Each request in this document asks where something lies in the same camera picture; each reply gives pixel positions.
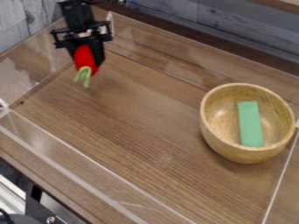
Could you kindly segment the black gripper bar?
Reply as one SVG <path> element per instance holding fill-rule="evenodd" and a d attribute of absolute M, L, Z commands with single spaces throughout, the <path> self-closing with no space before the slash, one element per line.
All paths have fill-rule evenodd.
<path fill-rule="evenodd" d="M 74 58 L 76 45 L 94 41 L 90 43 L 90 50 L 96 66 L 100 67 L 105 60 L 105 50 L 101 42 L 108 42 L 113 39 L 111 34 L 105 31 L 107 26 L 108 21 L 99 21 L 84 30 L 72 30 L 69 27 L 52 29 L 50 35 L 54 40 L 53 44 L 57 48 L 66 48 L 69 56 Z"/>

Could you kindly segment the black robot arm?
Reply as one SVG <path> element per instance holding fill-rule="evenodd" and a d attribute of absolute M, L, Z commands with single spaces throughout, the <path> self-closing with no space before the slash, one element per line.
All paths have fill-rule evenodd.
<path fill-rule="evenodd" d="M 58 0 L 66 26 L 50 31 L 57 49 L 65 48 L 77 70 L 94 74 L 105 60 L 104 43 L 113 40 L 111 22 L 97 21 L 86 0 Z"/>

